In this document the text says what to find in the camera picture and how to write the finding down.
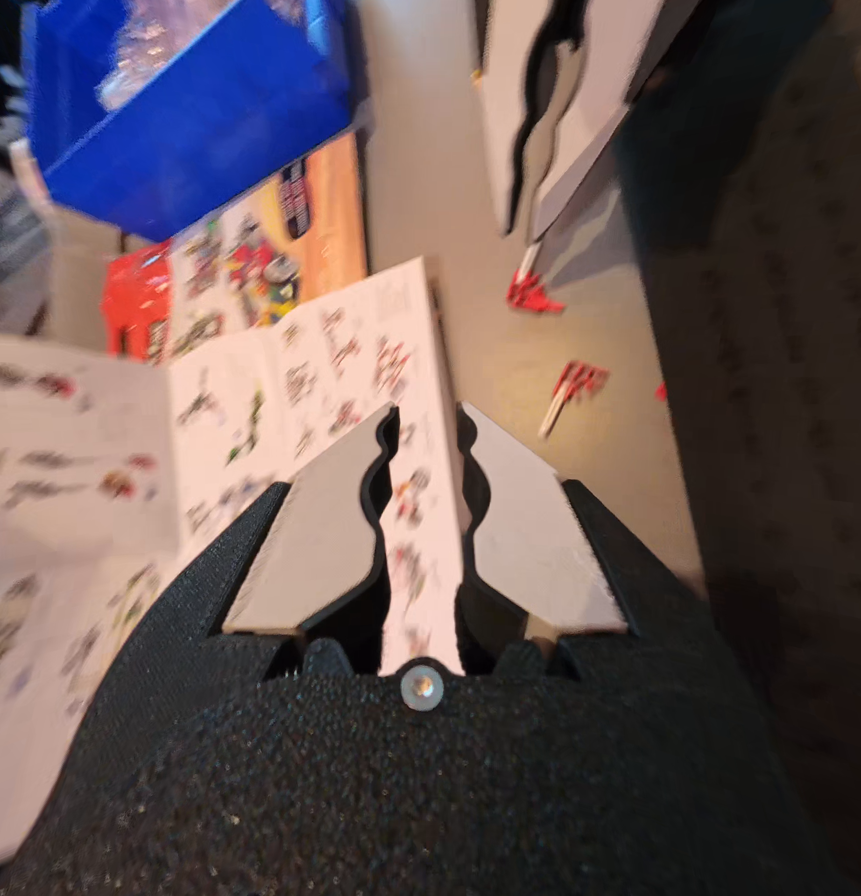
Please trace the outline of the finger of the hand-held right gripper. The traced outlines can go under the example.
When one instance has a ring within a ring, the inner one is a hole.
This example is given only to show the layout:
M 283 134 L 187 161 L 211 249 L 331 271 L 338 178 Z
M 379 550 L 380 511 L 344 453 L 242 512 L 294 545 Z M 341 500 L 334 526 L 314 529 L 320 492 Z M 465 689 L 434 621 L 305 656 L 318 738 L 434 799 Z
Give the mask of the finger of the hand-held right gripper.
M 525 186 L 526 143 L 542 115 L 540 68 L 562 31 L 567 2 L 477 1 L 478 87 L 486 169 L 502 236 L 515 227 Z
M 583 71 L 553 133 L 553 155 L 533 205 L 539 240 L 580 188 L 629 103 L 678 32 L 674 1 L 593 1 L 584 19 Z

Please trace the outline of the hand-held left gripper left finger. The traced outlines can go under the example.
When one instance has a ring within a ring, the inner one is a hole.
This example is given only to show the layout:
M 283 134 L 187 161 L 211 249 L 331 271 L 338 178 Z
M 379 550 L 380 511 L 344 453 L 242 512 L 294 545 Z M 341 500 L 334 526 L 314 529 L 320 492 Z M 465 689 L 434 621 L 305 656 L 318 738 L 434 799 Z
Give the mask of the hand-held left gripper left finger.
M 380 516 L 399 429 L 386 402 L 295 474 L 223 633 L 381 635 L 391 588 Z

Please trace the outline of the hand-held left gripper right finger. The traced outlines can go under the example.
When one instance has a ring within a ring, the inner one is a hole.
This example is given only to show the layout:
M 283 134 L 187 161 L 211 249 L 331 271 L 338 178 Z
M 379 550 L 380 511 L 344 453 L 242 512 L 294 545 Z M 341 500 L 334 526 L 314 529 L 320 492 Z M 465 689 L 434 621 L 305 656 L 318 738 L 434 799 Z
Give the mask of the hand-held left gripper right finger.
M 462 538 L 459 655 L 496 662 L 514 644 L 628 633 L 628 619 L 554 467 L 471 403 L 457 409 Z

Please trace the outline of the red plastic connector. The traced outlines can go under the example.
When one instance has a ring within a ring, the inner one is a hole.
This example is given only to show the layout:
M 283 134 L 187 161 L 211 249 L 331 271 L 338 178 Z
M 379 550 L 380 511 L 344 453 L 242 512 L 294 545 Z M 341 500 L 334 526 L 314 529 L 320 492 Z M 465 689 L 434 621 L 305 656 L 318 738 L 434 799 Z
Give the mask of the red plastic connector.
M 594 394 L 603 388 L 609 375 L 610 371 L 604 367 L 570 361 L 562 369 L 552 397 L 568 401 L 583 391 Z
M 564 304 L 549 297 L 538 275 L 523 274 L 520 271 L 511 280 L 506 302 L 512 309 L 535 315 L 560 315 L 566 308 Z

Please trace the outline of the orange toy set box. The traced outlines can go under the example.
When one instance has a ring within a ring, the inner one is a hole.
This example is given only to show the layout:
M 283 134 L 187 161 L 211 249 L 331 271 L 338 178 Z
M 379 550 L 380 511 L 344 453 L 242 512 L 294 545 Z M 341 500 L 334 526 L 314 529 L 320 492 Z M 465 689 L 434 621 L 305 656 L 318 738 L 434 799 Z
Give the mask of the orange toy set box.
M 173 238 L 112 259 L 100 301 L 107 351 L 168 363 L 367 273 L 357 146 L 345 133 Z

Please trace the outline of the white instruction booklet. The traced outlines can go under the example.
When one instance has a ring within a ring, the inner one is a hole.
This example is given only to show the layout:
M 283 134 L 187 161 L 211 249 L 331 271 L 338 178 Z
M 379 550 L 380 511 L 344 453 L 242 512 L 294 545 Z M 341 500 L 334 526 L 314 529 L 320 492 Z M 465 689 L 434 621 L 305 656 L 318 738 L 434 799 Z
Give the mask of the white instruction booklet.
M 151 367 L 0 337 L 0 859 L 42 809 L 92 695 L 175 576 L 270 485 L 387 403 L 381 671 L 461 672 L 454 408 L 424 259 Z

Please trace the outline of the black dimpled mat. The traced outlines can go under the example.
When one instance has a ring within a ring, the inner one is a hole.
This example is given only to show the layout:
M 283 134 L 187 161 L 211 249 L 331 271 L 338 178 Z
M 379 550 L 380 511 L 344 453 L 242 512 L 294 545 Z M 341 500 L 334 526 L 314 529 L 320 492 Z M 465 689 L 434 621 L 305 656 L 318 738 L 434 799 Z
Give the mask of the black dimpled mat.
M 861 2 L 698 2 L 616 141 L 717 628 L 861 891 Z

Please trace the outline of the blue plastic bin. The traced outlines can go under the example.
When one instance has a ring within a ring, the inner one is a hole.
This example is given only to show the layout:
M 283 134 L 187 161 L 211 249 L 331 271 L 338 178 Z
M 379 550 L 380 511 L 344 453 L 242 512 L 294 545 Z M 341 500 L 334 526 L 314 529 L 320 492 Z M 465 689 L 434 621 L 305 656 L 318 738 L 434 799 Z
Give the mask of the blue plastic bin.
M 159 242 L 353 128 L 352 2 L 231 2 L 114 110 L 108 76 L 126 2 L 28 4 L 26 137 L 58 205 Z

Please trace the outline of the clear plastic bag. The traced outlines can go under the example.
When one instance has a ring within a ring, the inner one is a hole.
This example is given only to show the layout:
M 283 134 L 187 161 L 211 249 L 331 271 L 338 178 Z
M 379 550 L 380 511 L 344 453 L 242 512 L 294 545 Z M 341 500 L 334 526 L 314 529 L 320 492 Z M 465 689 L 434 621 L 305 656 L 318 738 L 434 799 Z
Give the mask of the clear plastic bag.
M 100 105 L 113 111 L 139 93 L 202 33 L 229 1 L 127 1 L 113 41 L 111 72 L 100 83 Z

